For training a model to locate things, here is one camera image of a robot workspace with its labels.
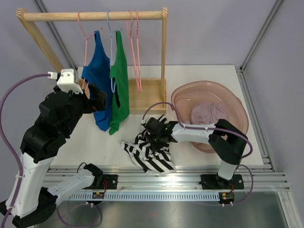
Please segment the black white striped tank top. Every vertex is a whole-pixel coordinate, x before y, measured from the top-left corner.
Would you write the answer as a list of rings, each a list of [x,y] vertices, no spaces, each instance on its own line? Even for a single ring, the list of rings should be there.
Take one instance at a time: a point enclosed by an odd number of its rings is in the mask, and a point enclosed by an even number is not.
[[[143,130],[137,134],[133,143],[122,140],[121,148],[128,154],[130,161],[147,175],[175,173],[176,167],[171,160],[169,144],[153,150],[148,135],[148,131]]]

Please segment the green tank top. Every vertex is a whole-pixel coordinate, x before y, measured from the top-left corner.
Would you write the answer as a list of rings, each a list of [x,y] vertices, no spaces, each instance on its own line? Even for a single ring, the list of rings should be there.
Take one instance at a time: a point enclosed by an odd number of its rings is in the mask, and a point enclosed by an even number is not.
[[[127,61],[123,46],[122,34],[118,30],[116,37],[116,57],[110,69],[110,78],[114,79],[115,89],[112,99],[112,114],[109,123],[109,134],[113,135],[119,130],[119,125],[130,114],[129,108],[129,84]]]

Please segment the pink wire hanger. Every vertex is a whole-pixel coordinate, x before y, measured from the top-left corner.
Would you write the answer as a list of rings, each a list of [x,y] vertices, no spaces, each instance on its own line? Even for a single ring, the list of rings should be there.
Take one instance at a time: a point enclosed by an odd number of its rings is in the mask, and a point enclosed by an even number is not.
[[[141,60],[140,60],[140,48],[139,48],[139,12],[136,11],[136,50],[137,50],[137,85],[139,93],[142,92],[142,82],[141,82]]]

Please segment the pale pink tank top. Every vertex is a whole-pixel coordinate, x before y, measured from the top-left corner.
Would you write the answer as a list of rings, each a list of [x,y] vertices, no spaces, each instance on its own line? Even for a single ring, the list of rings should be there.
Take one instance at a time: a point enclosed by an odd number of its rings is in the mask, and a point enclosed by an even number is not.
[[[223,104],[200,103],[193,107],[190,114],[192,124],[215,124],[219,119],[228,120]]]

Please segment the light blue wire hanger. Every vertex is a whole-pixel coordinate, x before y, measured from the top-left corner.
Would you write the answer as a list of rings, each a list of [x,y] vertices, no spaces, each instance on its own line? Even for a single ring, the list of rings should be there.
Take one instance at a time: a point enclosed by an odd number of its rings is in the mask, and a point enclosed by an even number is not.
[[[121,30],[112,30],[110,26],[110,20],[109,20],[109,13],[110,11],[107,11],[106,15],[106,21],[110,32],[110,85],[111,85],[111,91],[114,95],[119,94],[119,84],[120,84],[120,59],[119,59],[119,45],[121,44]],[[115,43],[116,43],[116,57],[115,62],[113,58],[113,43],[114,43],[114,37],[115,37]]]

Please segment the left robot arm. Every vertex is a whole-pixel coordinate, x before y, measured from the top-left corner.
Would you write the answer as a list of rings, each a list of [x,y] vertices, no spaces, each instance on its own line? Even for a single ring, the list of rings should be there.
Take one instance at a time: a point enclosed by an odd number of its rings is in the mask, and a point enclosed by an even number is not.
[[[59,148],[70,138],[84,114],[106,109],[106,92],[94,84],[88,86],[93,97],[85,92],[63,92],[58,86],[39,104],[40,115],[26,130],[21,142],[22,173],[17,175],[14,189],[17,196],[1,202],[3,215],[13,215],[12,224],[27,228],[48,220],[59,204],[75,192],[103,183],[103,171],[89,163],[84,169],[52,187],[44,187],[45,175]]]

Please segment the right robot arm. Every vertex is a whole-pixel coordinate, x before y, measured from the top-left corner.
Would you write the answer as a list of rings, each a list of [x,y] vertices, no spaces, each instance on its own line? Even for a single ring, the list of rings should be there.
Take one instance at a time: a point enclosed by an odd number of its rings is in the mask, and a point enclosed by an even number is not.
[[[212,147],[221,159],[220,167],[214,177],[201,182],[204,189],[231,189],[235,170],[240,165],[245,147],[252,148],[248,138],[229,121],[219,119],[215,124],[195,125],[155,119],[142,120],[152,148],[158,150],[169,143],[194,142]]]

